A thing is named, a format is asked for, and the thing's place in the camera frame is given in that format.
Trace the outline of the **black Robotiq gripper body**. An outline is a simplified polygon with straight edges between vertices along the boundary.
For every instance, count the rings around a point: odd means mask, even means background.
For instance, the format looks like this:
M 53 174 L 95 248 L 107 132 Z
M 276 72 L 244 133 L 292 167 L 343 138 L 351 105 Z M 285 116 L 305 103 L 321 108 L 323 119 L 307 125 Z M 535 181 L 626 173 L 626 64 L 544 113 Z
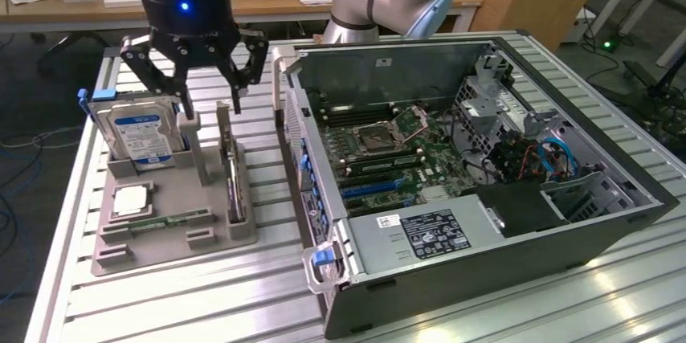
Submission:
M 189 67 L 229 57 L 240 42 L 231 0 L 141 0 L 151 27 L 152 47 Z

